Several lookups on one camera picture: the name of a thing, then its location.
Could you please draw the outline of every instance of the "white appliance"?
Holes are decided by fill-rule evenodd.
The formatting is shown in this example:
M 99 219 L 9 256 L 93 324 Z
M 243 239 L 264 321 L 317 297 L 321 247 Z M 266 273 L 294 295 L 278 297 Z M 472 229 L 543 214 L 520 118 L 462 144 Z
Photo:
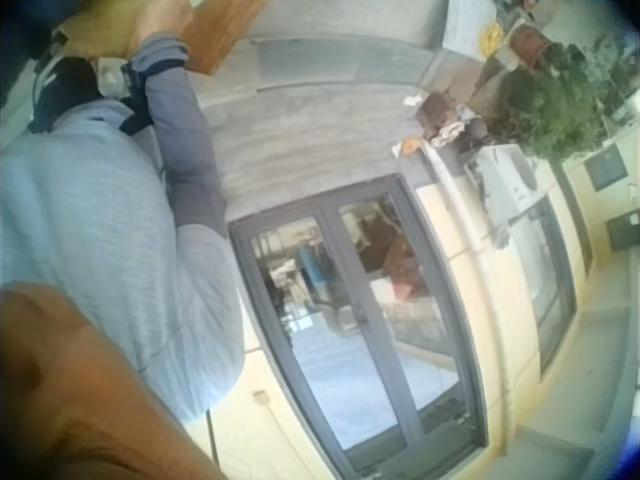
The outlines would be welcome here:
M 517 217 L 544 196 L 531 160 L 516 144 L 483 147 L 474 163 L 484 184 L 481 191 L 487 214 L 496 226 Z

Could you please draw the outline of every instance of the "window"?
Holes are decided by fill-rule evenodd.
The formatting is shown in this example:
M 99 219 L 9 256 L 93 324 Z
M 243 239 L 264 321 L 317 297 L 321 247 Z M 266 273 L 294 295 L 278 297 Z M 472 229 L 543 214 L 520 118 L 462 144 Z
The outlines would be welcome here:
M 576 312 L 569 258 L 548 198 L 531 207 L 510 228 L 522 261 L 538 322 L 544 372 Z
M 567 206 L 569 207 L 569 213 L 571 213 L 571 219 L 573 220 L 573 224 L 576 227 L 578 240 L 580 241 L 580 251 L 582 252 L 584 271 L 589 274 L 591 264 L 593 263 L 593 250 L 591 248 L 591 240 L 589 239 L 587 223 L 584 220 L 582 210 L 580 210 L 580 205 L 578 204 L 578 199 L 576 198 L 576 194 L 573 191 L 571 182 L 567 177 L 567 172 L 565 172 L 562 164 L 551 163 L 551 170 L 556 176 L 556 180 L 558 180 L 560 190 L 562 190 L 564 199 L 567 202 Z
M 607 232 L 612 252 L 640 245 L 640 210 L 607 220 Z
M 628 175 L 620 151 L 615 144 L 609 145 L 588 159 L 585 162 L 585 167 L 596 192 L 613 185 Z
M 342 478 L 432 478 L 485 443 L 481 388 L 445 271 L 401 183 L 231 226 L 287 385 Z

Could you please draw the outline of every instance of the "door handle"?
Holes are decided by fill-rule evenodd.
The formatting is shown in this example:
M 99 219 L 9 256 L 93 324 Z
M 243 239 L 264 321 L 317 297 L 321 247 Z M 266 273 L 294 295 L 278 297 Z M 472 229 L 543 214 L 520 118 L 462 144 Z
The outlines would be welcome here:
M 367 313 L 365 312 L 362 304 L 359 302 L 356 302 L 356 304 L 353 306 L 353 316 L 356 319 L 356 323 L 361 327 L 369 323 Z

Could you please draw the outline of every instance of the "gray long-sleeve shirt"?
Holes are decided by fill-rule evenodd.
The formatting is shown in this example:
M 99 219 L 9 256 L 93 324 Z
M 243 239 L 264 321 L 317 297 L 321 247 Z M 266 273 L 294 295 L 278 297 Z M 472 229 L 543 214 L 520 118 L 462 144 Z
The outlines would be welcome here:
M 186 55 L 160 35 L 131 64 Z M 154 125 L 133 138 L 118 129 L 131 111 L 99 100 L 3 152 L 2 283 L 60 287 L 186 422 L 235 383 L 242 322 L 211 136 L 186 72 L 149 77 L 146 93 Z

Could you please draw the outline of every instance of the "glass door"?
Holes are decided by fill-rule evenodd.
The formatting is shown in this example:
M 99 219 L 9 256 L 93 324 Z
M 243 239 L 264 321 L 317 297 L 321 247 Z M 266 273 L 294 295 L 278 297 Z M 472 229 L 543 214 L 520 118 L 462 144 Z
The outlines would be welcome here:
M 240 221 L 232 238 L 283 376 L 344 478 L 429 478 L 482 444 L 459 312 L 396 179 Z

